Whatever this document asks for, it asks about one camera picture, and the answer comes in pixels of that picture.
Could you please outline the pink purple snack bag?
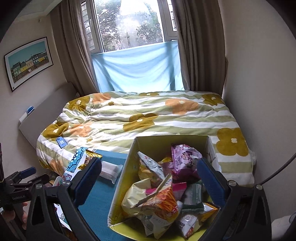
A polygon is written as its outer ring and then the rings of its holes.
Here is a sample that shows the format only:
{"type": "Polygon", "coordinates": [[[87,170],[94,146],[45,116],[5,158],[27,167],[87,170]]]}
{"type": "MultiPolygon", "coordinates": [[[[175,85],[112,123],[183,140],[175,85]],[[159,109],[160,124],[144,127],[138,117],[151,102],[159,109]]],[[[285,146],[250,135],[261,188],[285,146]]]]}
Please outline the pink purple snack bag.
{"type": "Polygon", "coordinates": [[[172,175],[178,182],[198,181],[197,162],[203,158],[202,154],[186,144],[172,145],[171,157],[173,161],[172,175]]]}

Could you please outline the grey bed headboard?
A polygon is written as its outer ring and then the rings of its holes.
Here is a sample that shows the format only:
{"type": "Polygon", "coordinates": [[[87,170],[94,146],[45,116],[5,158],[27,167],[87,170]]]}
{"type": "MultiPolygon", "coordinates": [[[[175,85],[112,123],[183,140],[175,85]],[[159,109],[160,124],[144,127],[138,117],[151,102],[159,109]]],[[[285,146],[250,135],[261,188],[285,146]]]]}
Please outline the grey bed headboard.
{"type": "Polygon", "coordinates": [[[34,149],[39,135],[62,113],[63,107],[75,99],[76,93],[71,83],[61,86],[20,123],[18,129],[34,149]]]}

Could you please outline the silver orange snack bag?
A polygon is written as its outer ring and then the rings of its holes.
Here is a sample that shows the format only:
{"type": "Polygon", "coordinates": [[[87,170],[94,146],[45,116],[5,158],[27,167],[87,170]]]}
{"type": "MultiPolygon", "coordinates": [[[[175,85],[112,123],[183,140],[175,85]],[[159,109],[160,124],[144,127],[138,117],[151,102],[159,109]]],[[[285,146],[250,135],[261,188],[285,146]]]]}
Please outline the silver orange snack bag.
{"type": "Polygon", "coordinates": [[[138,152],[137,154],[139,157],[138,176],[140,180],[149,178],[151,186],[154,188],[158,187],[165,179],[162,166],[142,152],[138,152]]]}

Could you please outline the light blue window cloth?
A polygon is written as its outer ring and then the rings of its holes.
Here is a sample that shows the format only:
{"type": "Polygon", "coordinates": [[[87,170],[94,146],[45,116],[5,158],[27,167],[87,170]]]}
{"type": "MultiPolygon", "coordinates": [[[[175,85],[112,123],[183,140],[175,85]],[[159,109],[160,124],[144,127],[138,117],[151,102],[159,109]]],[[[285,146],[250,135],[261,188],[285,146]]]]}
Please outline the light blue window cloth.
{"type": "Polygon", "coordinates": [[[177,41],[91,55],[100,92],[184,90],[177,41]]]}

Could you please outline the blue white bottle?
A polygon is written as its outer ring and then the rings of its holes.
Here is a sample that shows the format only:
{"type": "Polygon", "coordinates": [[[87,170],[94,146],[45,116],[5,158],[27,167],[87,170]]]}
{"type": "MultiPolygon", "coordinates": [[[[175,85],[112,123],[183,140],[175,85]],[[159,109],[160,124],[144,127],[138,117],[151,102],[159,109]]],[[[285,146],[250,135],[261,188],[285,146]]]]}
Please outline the blue white bottle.
{"type": "Polygon", "coordinates": [[[19,118],[19,123],[22,123],[29,114],[31,114],[33,111],[34,111],[34,107],[33,106],[30,106],[26,111],[25,113],[19,118]]]}

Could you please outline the dark green snack packet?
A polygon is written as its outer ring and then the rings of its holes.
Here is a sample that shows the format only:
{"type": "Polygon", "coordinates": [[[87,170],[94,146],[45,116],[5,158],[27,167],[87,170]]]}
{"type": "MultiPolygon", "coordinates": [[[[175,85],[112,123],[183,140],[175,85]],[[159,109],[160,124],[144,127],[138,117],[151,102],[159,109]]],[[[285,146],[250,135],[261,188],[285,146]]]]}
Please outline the dark green snack packet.
{"type": "Polygon", "coordinates": [[[199,212],[203,206],[203,183],[198,181],[190,184],[182,195],[182,212],[199,212]]]}

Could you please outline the floral striped duvet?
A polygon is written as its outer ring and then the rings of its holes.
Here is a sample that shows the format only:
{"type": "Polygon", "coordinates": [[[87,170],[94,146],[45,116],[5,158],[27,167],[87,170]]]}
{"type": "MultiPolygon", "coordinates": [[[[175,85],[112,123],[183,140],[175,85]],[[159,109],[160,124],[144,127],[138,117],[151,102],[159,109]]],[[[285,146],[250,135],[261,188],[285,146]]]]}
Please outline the floral striped duvet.
{"type": "Polygon", "coordinates": [[[62,175],[78,148],[128,153],[140,136],[206,135],[228,180],[254,183],[255,161],[243,133],[220,95],[212,92],[162,91],[93,93],[69,101],[39,135],[40,164],[62,175]],[[56,141],[63,137],[67,146],[56,141]]]}

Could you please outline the window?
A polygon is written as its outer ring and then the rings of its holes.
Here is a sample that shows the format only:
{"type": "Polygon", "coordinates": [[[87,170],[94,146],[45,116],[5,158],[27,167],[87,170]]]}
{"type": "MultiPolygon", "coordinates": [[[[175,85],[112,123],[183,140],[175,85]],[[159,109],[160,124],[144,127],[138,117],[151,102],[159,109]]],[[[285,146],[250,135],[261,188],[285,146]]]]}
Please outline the window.
{"type": "Polygon", "coordinates": [[[175,41],[171,1],[81,1],[91,53],[175,41]]]}

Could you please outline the right brown curtain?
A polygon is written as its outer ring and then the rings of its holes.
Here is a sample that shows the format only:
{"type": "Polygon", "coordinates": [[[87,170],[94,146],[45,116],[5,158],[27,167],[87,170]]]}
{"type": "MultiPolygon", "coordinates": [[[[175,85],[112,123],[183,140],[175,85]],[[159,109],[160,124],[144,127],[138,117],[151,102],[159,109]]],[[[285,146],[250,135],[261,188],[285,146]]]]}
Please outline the right brown curtain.
{"type": "Polygon", "coordinates": [[[218,1],[172,1],[186,90],[223,92],[227,59],[218,1]]]}

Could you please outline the framed house picture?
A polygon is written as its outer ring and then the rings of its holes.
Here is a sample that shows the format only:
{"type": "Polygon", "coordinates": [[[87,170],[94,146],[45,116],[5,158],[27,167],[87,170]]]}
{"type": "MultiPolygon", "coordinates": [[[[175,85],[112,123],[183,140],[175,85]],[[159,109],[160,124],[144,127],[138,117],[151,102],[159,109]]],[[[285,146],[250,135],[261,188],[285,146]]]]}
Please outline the framed house picture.
{"type": "Polygon", "coordinates": [[[27,80],[53,66],[48,38],[43,37],[24,44],[4,56],[6,74],[11,91],[27,80]]]}

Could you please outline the gold brown snack bag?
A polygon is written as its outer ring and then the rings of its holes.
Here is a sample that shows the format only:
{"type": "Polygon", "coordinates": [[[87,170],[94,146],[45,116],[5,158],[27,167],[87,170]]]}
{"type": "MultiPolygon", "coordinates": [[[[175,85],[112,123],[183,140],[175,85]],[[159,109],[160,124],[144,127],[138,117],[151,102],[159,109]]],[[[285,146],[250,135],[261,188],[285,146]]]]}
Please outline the gold brown snack bag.
{"type": "Polygon", "coordinates": [[[83,170],[88,164],[89,162],[92,160],[92,158],[98,158],[101,160],[101,158],[103,157],[101,154],[98,154],[96,152],[90,151],[90,150],[86,150],[85,151],[85,159],[83,164],[78,166],[79,170],[83,170]]]}

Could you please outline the brown curtain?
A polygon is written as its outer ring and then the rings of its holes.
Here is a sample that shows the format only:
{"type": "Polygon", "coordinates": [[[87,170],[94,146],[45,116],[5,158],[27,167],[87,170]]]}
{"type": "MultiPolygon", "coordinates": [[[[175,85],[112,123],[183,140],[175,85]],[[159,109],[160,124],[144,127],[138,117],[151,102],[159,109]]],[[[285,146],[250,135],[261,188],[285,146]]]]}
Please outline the brown curtain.
{"type": "Polygon", "coordinates": [[[186,90],[223,92],[227,59],[218,1],[172,1],[186,90]]]}
{"type": "Polygon", "coordinates": [[[99,92],[95,80],[81,1],[61,1],[50,12],[58,56],[67,82],[80,95],[99,92]]]}

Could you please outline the white blue snack bag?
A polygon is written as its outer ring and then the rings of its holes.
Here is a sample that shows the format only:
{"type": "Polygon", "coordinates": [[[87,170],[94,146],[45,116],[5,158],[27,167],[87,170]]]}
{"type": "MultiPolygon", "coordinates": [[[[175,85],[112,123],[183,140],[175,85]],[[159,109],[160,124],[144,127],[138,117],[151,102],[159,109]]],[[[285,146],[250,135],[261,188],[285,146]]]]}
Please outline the white blue snack bag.
{"type": "Polygon", "coordinates": [[[149,235],[153,235],[154,238],[159,239],[161,236],[169,229],[169,227],[173,224],[172,222],[168,222],[165,219],[158,217],[157,215],[137,215],[137,218],[142,222],[145,234],[148,237],[149,235]]]}

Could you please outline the left brown curtain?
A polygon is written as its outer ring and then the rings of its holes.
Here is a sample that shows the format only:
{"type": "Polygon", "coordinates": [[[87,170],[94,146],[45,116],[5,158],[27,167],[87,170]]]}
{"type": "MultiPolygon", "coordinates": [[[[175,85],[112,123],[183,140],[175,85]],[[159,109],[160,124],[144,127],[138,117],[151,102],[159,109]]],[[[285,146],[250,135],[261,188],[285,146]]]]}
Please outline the left brown curtain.
{"type": "Polygon", "coordinates": [[[50,12],[58,56],[67,82],[80,95],[99,92],[95,80],[81,1],[61,1],[50,12]]]}

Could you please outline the teal patterned blanket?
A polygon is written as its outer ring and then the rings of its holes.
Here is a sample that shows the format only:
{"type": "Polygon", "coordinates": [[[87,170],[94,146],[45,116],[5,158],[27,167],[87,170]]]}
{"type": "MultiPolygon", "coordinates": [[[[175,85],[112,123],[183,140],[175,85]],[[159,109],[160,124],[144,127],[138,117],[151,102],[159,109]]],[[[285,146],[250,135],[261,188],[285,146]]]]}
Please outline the teal patterned blanket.
{"type": "MultiPolygon", "coordinates": [[[[116,165],[124,165],[127,158],[127,154],[124,153],[109,152],[99,149],[89,150],[101,154],[102,161],[116,165]]],[[[100,240],[131,240],[112,231],[107,226],[107,217],[119,177],[120,174],[115,184],[112,184],[111,180],[99,176],[86,199],[86,202],[79,206],[79,211],[82,216],[100,240]]],[[[57,215],[60,223],[71,231],[60,205],[55,204],[55,207],[57,208],[57,215]]]]}

